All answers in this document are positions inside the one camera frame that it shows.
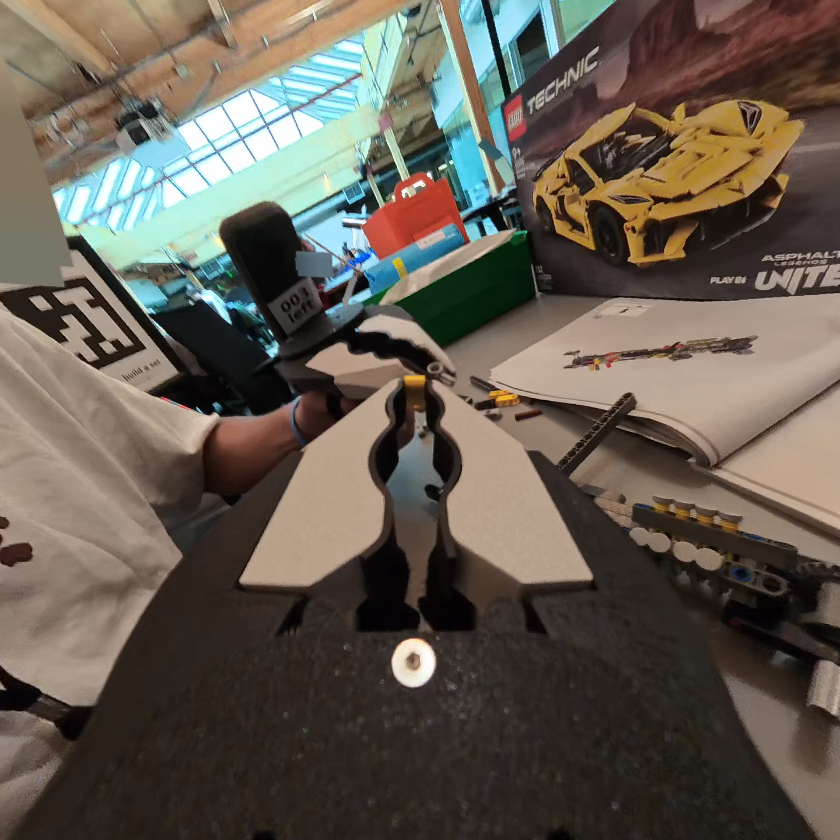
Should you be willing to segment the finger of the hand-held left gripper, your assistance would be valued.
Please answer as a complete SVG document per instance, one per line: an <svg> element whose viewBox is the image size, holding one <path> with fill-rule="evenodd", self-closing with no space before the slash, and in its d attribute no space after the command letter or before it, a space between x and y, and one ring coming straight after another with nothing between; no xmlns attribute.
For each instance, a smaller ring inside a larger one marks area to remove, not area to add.
<svg viewBox="0 0 840 840"><path fill-rule="evenodd" d="M403 378L403 363L373 352L353 352L346 342L334 343L312 356L305 369L350 400L364 400L388 382Z"/></svg>
<svg viewBox="0 0 840 840"><path fill-rule="evenodd" d="M443 349L411 318L395 315L366 318L353 331L348 345L353 352L373 352L381 359L398 359L414 374L426 375L427 366L434 361L443 362L457 372Z"/></svg>

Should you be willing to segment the lego car chassis assembly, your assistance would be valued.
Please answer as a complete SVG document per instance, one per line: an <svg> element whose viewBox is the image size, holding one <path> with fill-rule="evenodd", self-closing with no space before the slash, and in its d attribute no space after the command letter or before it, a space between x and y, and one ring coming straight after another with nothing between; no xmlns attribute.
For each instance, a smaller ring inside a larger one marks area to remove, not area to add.
<svg viewBox="0 0 840 840"><path fill-rule="evenodd" d="M723 600L723 624L811 666L808 707L838 719L838 562L751 532L738 513L653 496L631 503L579 487L674 579L704 584Z"/></svg>

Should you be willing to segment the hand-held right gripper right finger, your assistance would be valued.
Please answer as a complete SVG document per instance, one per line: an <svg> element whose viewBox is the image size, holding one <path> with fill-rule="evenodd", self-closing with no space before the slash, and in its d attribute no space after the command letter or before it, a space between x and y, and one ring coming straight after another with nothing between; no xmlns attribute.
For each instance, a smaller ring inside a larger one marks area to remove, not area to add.
<svg viewBox="0 0 840 840"><path fill-rule="evenodd" d="M520 600L590 586L593 572L519 441L443 385L427 386L426 416L443 481L427 598Z"/></svg>

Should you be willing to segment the red felt bag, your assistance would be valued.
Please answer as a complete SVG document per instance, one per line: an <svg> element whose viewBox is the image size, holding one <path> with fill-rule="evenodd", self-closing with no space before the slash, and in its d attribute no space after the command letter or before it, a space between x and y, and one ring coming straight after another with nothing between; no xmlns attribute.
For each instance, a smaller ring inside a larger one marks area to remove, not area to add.
<svg viewBox="0 0 840 840"><path fill-rule="evenodd" d="M397 183L393 200L371 215L362 232L376 257L384 260L449 225L457 227L465 244L469 242L448 181L421 173Z"/></svg>

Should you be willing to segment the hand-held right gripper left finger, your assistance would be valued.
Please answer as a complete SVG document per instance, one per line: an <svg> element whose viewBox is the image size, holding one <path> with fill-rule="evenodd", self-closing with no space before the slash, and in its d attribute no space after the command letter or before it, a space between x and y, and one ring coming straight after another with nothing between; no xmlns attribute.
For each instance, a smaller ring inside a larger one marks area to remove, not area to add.
<svg viewBox="0 0 840 840"><path fill-rule="evenodd" d="M405 422L403 380L391 380L305 448L242 574L247 592L366 598L364 563L392 535L387 488Z"/></svg>

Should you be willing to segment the open lego instruction booklet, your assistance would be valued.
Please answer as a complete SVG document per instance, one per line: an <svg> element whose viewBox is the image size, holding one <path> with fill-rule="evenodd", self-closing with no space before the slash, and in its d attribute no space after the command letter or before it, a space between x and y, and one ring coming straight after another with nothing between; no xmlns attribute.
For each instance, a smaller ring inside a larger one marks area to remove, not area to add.
<svg viewBox="0 0 840 840"><path fill-rule="evenodd" d="M632 418L715 466L838 383L838 295L615 298L490 370L521 396Z"/></svg>

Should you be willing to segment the green box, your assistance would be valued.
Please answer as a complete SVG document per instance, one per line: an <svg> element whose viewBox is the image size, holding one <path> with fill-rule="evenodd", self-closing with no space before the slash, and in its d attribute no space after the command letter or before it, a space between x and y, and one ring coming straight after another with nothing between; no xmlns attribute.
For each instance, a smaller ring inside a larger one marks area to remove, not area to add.
<svg viewBox="0 0 840 840"><path fill-rule="evenodd" d="M447 347L537 294L529 233L508 230L415 269L364 306L396 305Z"/></svg>

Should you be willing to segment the black and white tag sign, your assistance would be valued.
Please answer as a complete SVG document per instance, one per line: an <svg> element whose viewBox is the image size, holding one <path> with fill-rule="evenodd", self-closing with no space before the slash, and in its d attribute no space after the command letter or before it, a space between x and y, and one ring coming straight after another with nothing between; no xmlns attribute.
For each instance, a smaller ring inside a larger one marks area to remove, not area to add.
<svg viewBox="0 0 840 840"><path fill-rule="evenodd" d="M187 370L148 312L81 236L67 238L60 285L2 283L2 308L90 367L162 396Z"/></svg>

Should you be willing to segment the lego set box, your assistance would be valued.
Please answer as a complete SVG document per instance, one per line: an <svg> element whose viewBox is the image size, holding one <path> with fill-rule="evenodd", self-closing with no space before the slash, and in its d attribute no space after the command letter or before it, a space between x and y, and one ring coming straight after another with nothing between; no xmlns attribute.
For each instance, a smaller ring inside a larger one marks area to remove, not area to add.
<svg viewBox="0 0 840 840"><path fill-rule="evenodd" d="M504 102L542 293L839 291L839 2L616 2Z"/></svg>

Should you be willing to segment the black office chair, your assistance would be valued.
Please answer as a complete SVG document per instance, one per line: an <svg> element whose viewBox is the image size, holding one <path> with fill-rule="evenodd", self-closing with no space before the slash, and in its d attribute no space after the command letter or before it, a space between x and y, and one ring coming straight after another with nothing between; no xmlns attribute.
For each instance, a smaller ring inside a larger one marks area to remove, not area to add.
<svg viewBox="0 0 840 840"><path fill-rule="evenodd" d="M291 402L292 391L272 357L206 303L169 308L151 318L206 371L229 385L253 414L267 414Z"/></svg>

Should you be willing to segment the person's white printed t-shirt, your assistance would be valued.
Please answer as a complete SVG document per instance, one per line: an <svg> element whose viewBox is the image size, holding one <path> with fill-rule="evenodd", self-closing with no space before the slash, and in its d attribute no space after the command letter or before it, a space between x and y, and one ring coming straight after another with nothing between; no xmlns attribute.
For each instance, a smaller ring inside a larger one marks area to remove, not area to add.
<svg viewBox="0 0 840 840"><path fill-rule="evenodd" d="M166 527L200 508L219 424L116 381L2 311L1 659L91 706L151 597L182 557Z"/></svg>

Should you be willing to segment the blue roll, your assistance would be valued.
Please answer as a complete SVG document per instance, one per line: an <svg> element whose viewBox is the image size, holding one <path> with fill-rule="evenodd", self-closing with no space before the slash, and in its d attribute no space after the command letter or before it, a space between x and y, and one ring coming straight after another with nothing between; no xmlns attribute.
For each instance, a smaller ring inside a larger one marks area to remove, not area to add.
<svg viewBox="0 0 840 840"><path fill-rule="evenodd" d="M467 238L460 229L449 224L416 240L394 254L380 259L373 267L365 268L371 294L381 294L398 281L408 277L443 256L463 247Z"/></svg>

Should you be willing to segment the person's left hand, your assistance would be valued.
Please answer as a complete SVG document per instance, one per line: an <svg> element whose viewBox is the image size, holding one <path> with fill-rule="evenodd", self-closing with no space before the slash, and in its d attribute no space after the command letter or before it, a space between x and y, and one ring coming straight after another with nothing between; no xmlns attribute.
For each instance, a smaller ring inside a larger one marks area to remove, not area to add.
<svg viewBox="0 0 840 840"><path fill-rule="evenodd" d="M309 392L301 395L297 420L310 441L329 430L358 403L335 394Z"/></svg>

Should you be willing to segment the person's left forearm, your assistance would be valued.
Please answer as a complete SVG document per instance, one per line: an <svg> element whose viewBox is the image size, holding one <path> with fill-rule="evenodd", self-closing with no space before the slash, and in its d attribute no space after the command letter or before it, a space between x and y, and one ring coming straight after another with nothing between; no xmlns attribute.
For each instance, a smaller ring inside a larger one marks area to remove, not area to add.
<svg viewBox="0 0 840 840"><path fill-rule="evenodd" d="M202 450L206 493L235 497L253 489L303 444L293 402L264 416L226 417Z"/></svg>

